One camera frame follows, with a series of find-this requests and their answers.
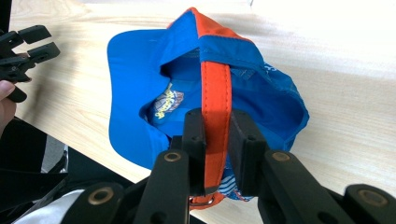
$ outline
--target black mechanical part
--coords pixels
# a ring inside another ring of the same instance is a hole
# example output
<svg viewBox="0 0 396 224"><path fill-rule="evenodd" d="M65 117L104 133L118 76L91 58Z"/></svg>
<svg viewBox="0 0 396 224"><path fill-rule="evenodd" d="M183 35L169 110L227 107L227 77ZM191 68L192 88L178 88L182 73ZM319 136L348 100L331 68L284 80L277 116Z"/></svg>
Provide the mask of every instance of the black mechanical part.
<svg viewBox="0 0 396 224"><path fill-rule="evenodd" d="M36 63L57 57L60 51L53 42L30 49L27 53L13 52L13 49L23 42L31 44L48 37L50 32L43 25L32 26L19 32L0 32L0 80L12 83L28 82L31 79L25 74L27 70L34 68ZM23 102L26 98L27 95L18 87L8 96L8 99L15 103Z"/></svg>

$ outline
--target metal bolt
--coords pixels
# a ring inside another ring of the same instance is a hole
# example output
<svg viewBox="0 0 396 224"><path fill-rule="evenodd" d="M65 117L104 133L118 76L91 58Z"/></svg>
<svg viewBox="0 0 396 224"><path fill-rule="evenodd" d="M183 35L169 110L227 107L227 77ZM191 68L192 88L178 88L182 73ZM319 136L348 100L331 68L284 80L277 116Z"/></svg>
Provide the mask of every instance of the metal bolt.
<svg viewBox="0 0 396 224"><path fill-rule="evenodd" d="M288 161L290 160L290 156L283 152L276 152L273 154L273 158L276 161Z"/></svg>
<svg viewBox="0 0 396 224"><path fill-rule="evenodd" d="M99 205L108 202L114 195L114 191L110 187L97 189L90 194L88 202L92 205Z"/></svg>
<svg viewBox="0 0 396 224"><path fill-rule="evenodd" d="M382 207L388 204L388 200L375 191L369 189L361 189L358 191L358 194L366 203L372 206Z"/></svg>
<svg viewBox="0 0 396 224"><path fill-rule="evenodd" d="M178 161L181 159L181 155L176 152L169 152L164 156L166 161Z"/></svg>

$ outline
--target baseball cap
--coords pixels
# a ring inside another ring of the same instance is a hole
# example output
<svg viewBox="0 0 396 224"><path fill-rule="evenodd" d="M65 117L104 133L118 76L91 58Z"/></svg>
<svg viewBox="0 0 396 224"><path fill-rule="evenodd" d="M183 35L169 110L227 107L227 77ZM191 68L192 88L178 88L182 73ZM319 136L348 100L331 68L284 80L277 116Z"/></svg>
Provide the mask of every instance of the baseball cap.
<svg viewBox="0 0 396 224"><path fill-rule="evenodd" d="M193 7L166 29L114 36L107 58L110 143L123 158L149 169L172 137L183 134L185 114L202 107L204 62L230 67L232 108L249 113L270 148L290 150L309 119L288 75L266 63L253 42Z"/></svg>

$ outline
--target wooden table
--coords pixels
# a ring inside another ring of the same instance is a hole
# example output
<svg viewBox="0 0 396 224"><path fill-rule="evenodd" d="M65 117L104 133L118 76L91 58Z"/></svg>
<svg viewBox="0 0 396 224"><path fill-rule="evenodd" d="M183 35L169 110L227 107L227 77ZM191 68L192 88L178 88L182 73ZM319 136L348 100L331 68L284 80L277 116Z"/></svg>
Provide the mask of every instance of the wooden table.
<svg viewBox="0 0 396 224"><path fill-rule="evenodd" d="M18 84L28 99L17 116L132 181L144 178L149 171L108 140L107 43L124 31L164 28L190 6L253 40L268 63L292 76L311 116L292 152L323 186L343 193L366 183L396 196L391 1L14 0L10 30L46 25L62 52L29 71L31 83ZM261 223L256 202L225 200L193 213L208 223Z"/></svg>

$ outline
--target finger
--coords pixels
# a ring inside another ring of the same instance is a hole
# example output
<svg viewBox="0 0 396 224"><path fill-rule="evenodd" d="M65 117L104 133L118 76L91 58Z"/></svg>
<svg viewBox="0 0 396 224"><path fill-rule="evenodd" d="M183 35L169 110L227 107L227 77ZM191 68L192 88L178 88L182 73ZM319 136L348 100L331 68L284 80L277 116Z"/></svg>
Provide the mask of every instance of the finger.
<svg viewBox="0 0 396 224"><path fill-rule="evenodd" d="M9 81L0 81L0 101L8 97L15 90L14 84Z"/></svg>

